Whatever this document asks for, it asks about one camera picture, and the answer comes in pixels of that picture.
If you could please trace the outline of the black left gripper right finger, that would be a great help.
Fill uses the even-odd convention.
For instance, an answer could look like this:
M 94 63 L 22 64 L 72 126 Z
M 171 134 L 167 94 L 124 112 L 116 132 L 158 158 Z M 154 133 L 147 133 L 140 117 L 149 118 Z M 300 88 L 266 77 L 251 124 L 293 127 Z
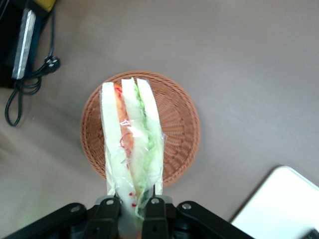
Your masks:
M 152 197 L 142 227 L 144 239 L 250 239 L 251 236 L 194 201 L 178 206 Z

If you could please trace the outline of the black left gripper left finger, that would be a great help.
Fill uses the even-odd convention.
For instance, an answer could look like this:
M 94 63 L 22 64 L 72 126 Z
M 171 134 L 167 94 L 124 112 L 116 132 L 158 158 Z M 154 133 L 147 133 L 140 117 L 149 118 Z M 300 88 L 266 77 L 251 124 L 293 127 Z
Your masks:
M 120 201 L 107 196 L 87 209 L 68 204 L 6 236 L 7 239 L 117 239 Z

